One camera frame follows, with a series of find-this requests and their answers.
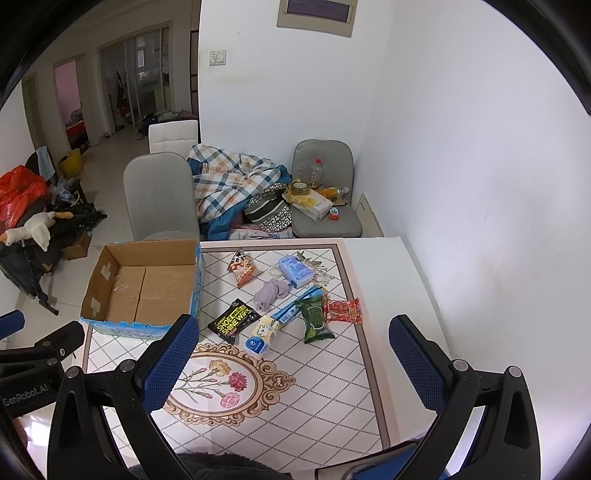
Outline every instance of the pink wall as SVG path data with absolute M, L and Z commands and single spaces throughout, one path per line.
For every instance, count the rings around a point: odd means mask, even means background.
M 57 86 L 57 103 L 60 107 L 61 118 L 64 124 L 70 118 L 74 110 L 80 108 L 80 93 L 76 80 L 76 62 L 71 61 L 61 65 L 55 70 Z

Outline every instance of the tape roll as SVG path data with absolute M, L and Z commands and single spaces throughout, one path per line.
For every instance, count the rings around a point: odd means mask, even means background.
M 294 195 L 308 195 L 310 193 L 310 187 L 303 181 L 295 181 L 291 184 L 291 191 Z

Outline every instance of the plush toy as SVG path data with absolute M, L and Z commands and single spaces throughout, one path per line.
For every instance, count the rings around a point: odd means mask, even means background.
M 4 242 L 7 247 L 32 238 L 44 252 L 47 252 L 51 235 L 49 228 L 55 224 L 55 218 L 70 219 L 74 216 L 71 212 L 41 212 L 33 215 L 25 222 L 25 225 L 19 228 L 10 228 L 0 235 L 0 242 Z

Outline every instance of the purple cloth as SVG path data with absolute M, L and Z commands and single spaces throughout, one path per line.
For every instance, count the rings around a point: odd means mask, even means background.
M 283 299 L 290 292 L 291 285 L 285 281 L 271 280 L 266 282 L 253 298 L 255 308 L 260 311 L 268 309 L 275 299 Z

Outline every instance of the doorway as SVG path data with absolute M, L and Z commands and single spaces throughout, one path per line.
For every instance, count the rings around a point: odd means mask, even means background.
M 37 78 L 35 75 L 25 77 L 22 80 L 22 101 L 25 106 L 25 116 L 31 134 L 31 140 L 35 150 L 47 146 L 41 111 L 39 107 L 39 95 L 37 90 Z
M 171 111 L 169 27 L 118 41 L 99 55 L 111 133 Z
M 90 144 L 82 103 L 80 101 L 79 82 L 76 71 L 76 60 L 72 60 L 54 68 L 56 80 L 57 104 L 60 110 L 62 125 L 66 130 L 66 136 L 70 143 L 70 149 L 79 148 L 85 152 Z

